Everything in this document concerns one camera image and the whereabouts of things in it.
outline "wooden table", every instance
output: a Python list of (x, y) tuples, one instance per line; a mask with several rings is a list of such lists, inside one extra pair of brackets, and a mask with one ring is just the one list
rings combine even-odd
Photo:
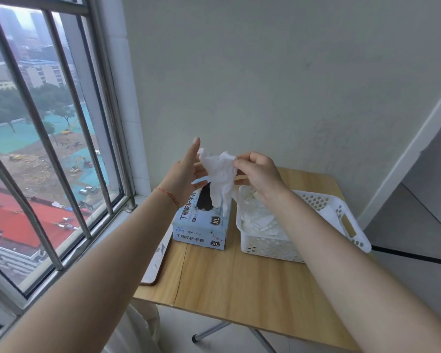
[[(293, 189), (343, 199), (335, 180), (279, 169)], [(233, 202), (224, 251), (171, 240), (155, 286), (134, 298), (244, 326), (358, 350), (305, 264), (245, 254)]]

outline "red roof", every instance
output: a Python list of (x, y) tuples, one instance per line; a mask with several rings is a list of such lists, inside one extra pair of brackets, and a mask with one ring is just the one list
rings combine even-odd
[[(57, 248), (71, 235), (71, 233), (73, 233), (72, 229), (61, 228), (55, 225), (55, 223), (59, 223), (63, 217), (66, 217), (71, 218), (68, 221), (69, 224), (79, 226), (78, 221), (75, 219), (72, 212), (32, 201), (29, 203), (34, 209), (37, 218), (41, 222), (41, 225), (46, 231), (54, 248)], [(21, 207), (18, 205), (17, 201), (12, 195), (1, 192), (0, 231), (2, 231), (3, 238), (17, 243), (25, 244), (36, 249), (41, 244), (33, 227), (29, 223), (28, 218), (21, 211)]]

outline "white plastic basket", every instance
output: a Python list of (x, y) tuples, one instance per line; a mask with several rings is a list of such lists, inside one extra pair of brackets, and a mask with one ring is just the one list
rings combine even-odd
[[(240, 200), (245, 197), (245, 187), (246, 186), (241, 186), (239, 189)], [(365, 253), (369, 253), (371, 251), (370, 242), (359, 227), (356, 219), (353, 217), (353, 214), (344, 201), (342, 201), (338, 197), (331, 196), (329, 194), (305, 192), (303, 190), (293, 191), (317, 211), (320, 211), (327, 206), (333, 208), (338, 217), (338, 220), (340, 221), (340, 225), (343, 229), (342, 232), (344, 233), (344, 235)], [(346, 215), (356, 233), (353, 238), (350, 237), (345, 226), (343, 225), (342, 218), (344, 215)], [(244, 253), (273, 257), (276, 259), (295, 261), (300, 263), (304, 262), (294, 244), (284, 233), (281, 233), (278, 236), (272, 236), (261, 234), (260, 231), (247, 231), (242, 226), (242, 217), (239, 206), (237, 206), (236, 223), (237, 228), (240, 231), (240, 247)]]

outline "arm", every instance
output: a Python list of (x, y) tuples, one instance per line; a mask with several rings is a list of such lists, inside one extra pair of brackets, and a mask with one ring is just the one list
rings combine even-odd
[[(194, 165), (199, 139), (160, 184), (180, 204), (207, 181)], [(155, 190), (131, 216), (56, 282), (0, 343), (0, 353), (100, 353), (118, 325), (178, 210)]]
[(234, 165), (299, 249), (343, 324), (365, 352), (441, 352), (441, 319), (286, 187), (255, 152)]

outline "table leg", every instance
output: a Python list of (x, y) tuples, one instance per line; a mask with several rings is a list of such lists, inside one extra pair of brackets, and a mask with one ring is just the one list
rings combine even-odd
[(266, 338), (264, 338), (264, 336), (261, 334), (259, 330), (257, 330), (256, 328), (250, 328), (250, 327), (248, 328), (253, 333), (255, 338), (259, 340), (261, 345), (265, 348), (265, 350), (268, 353), (276, 353), (276, 350), (273, 348), (271, 344), (269, 344), (269, 342), (266, 340)]
[(222, 321), (222, 322), (216, 324), (214, 327), (211, 327), (204, 332), (201, 332), (201, 333), (194, 335), (191, 339), (193, 340), (193, 343), (197, 343), (201, 339), (206, 338), (207, 336), (211, 335), (212, 333), (215, 333), (218, 330), (223, 329), (226, 326), (229, 326), (229, 324), (230, 324), (230, 322)]

